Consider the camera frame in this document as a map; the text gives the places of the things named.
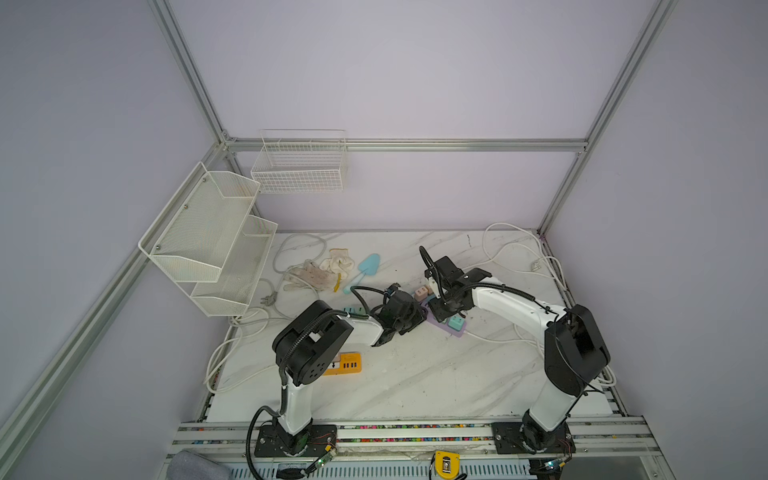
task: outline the lavender wall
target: lavender wall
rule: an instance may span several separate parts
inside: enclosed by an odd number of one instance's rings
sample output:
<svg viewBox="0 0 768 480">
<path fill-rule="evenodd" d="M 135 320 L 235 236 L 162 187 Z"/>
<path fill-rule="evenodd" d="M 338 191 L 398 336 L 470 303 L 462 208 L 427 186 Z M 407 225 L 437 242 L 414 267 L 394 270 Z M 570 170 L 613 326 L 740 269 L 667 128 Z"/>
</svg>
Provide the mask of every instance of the lavender wall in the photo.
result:
<svg viewBox="0 0 768 480">
<path fill-rule="evenodd" d="M 236 137 L 583 138 L 654 0 L 172 3 Z M 343 194 L 264 195 L 260 210 L 284 230 L 535 227 L 573 154 L 349 159 Z"/>
<path fill-rule="evenodd" d="M 3 2 L 0 60 L 4 422 L 213 139 L 144 0 Z M 150 267 L 14 478 L 156 475 L 221 334 Z"/>
<path fill-rule="evenodd" d="M 766 18 L 682 0 L 549 235 L 678 480 L 760 476 Z"/>
</svg>

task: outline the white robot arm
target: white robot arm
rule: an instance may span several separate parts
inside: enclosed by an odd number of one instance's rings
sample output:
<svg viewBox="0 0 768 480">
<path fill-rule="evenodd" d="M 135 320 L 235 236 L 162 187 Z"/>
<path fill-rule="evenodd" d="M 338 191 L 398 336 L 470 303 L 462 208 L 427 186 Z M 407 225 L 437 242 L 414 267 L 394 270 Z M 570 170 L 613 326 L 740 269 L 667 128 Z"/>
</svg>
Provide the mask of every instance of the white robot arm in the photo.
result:
<svg viewBox="0 0 768 480">
<path fill-rule="evenodd" d="M 611 361 L 591 312 L 580 305 L 565 309 L 536 300 L 484 270 L 465 273 L 448 257 L 433 262 L 423 247 L 420 250 L 436 295 L 429 309 L 438 321 L 476 307 L 522 327 L 544 345 L 547 380 L 523 416 L 518 443 L 530 452 L 552 447 L 563 435 L 573 405 Z"/>
<path fill-rule="evenodd" d="M 432 262 L 426 250 L 420 250 L 436 294 L 429 309 L 439 322 L 481 308 L 519 325 L 544 345 L 547 380 L 511 441 L 528 452 L 551 449 L 565 436 L 568 412 L 611 359 L 591 313 L 579 305 L 566 309 L 536 300 L 478 268 L 464 273 L 448 257 Z M 272 347 L 283 394 L 280 411 L 268 412 L 276 418 L 276 436 L 286 454 L 296 455 L 306 446 L 312 428 L 311 384 L 344 343 L 381 345 L 425 319 L 418 303 L 396 287 L 387 289 L 389 302 L 376 320 L 367 315 L 355 318 L 317 300 L 275 338 Z"/>
</svg>

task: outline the white wire basket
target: white wire basket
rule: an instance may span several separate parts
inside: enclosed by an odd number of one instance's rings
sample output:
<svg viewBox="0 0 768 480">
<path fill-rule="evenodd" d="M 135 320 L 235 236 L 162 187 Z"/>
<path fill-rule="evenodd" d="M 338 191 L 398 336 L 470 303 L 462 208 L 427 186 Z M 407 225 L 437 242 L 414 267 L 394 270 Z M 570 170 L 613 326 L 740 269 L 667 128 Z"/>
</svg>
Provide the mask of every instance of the white wire basket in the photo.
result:
<svg viewBox="0 0 768 480">
<path fill-rule="evenodd" d="M 228 171 L 208 171 L 203 164 L 192 170 L 185 184 L 195 178 L 191 189 L 182 186 L 176 192 L 139 241 L 139 249 L 206 315 L 243 315 L 277 223 L 250 214 L 259 182 Z"/>
<path fill-rule="evenodd" d="M 261 277 L 277 223 L 248 215 L 216 283 L 198 283 L 190 298 L 208 316 L 243 315 Z"/>
<path fill-rule="evenodd" d="M 263 194 L 337 192 L 346 177 L 344 130 L 262 130 L 251 169 Z"/>
<path fill-rule="evenodd" d="M 144 238 L 139 243 L 174 282 L 219 280 L 259 191 L 250 178 L 200 166 L 202 176 L 160 238 L 150 246 Z"/>
</svg>

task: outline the white marble tabletop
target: white marble tabletop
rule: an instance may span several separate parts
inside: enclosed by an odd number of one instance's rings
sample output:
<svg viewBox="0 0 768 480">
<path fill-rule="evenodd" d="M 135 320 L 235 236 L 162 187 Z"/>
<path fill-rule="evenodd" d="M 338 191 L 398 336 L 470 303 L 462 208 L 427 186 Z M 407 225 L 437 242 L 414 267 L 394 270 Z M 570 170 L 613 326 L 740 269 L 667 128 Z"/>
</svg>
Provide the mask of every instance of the white marble tabletop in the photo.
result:
<svg viewBox="0 0 768 480">
<path fill-rule="evenodd" d="M 262 278 L 275 284 L 281 274 L 272 268 L 272 260 L 288 233 L 278 233 L 270 249 Z M 386 288 L 400 283 L 412 293 L 425 283 L 424 263 L 419 255 L 423 245 L 432 259 L 448 255 L 464 267 L 486 260 L 481 231 L 435 232 L 352 232 L 320 233 L 328 249 L 346 248 L 356 263 L 371 253 L 381 256 L 375 276 L 367 276 L 361 285 Z M 536 250 L 533 238 L 519 231 L 494 230 L 487 235 L 491 255 L 507 242 L 519 240 Z M 322 245 L 315 239 L 297 236 L 289 240 L 276 267 L 314 258 Z M 328 251 L 322 258 L 328 257 Z M 524 248 L 507 247 L 497 259 L 513 270 L 530 270 L 534 260 Z M 549 303 L 563 304 L 554 281 L 542 276 L 513 273 L 502 266 L 487 263 L 484 270 L 520 290 Z M 331 307 L 359 306 L 353 295 L 324 291 L 320 298 Z M 315 300 L 309 290 L 279 289 L 277 305 L 286 315 L 301 313 Z M 265 283 L 253 297 L 253 305 L 269 292 Z M 380 303 L 376 293 L 365 293 L 369 305 Z M 467 330 L 493 339 L 516 338 L 509 321 L 494 313 L 474 308 L 467 315 Z M 219 387 L 223 388 L 264 367 L 273 365 L 272 341 L 286 325 L 275 320 L 258 336 L 245 339 L 224 365 Z M 256 328 L 249 327 L 246 333 Z M 362 372 L 324 376 L 313 383 L 313 417 L 318 420 L 362 419 L 471 419 L 496 415 L 522 415 L 535 401 L 544 384 L 543 360 L 536 348 L 524 343 L 487 343 L 470 336 L 461 338 L 424 322 L 412 332 L 380 347 L 354 346 L 344 351 L 362 354 Z M 208 411 L 208 422 L 245 422 L 261 405 L 277 408 L 280 404 L 280 379 L 276 368 L 254 377 L 235 389 L 216 394 Z M 603 395 L 582 397 L 573 415 L 610 415 L 611 407 Z"/>
</svg>

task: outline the silicone spatula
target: silicone spatula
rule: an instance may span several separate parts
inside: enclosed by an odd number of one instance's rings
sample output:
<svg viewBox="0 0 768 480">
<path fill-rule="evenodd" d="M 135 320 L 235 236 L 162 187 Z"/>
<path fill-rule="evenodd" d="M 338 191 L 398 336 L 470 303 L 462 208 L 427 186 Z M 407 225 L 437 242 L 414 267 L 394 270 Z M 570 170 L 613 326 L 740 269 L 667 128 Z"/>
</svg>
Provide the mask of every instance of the silicone spatula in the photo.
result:
<svg viewBox="0 0 768 480">
<path fill-rule="evenodd" d="M 362 278 L 365 275 L 376 275 L 376 272 L 379 271 L 380 262 L 381 257 L 379 257 L 378 253 L 371 253 L 368 255 L 368 258 L 360 262 L 360 265 L 357 266 L 357 269 L 360 270 L 360 273 L 358 273 L 355 278 L 351 279 L 349 283 L 346 284 L 344 287 L 344 293 L 351 293 L 352 290 L 350 290 L 350 288 L 362 282 Z"/>
</svg>

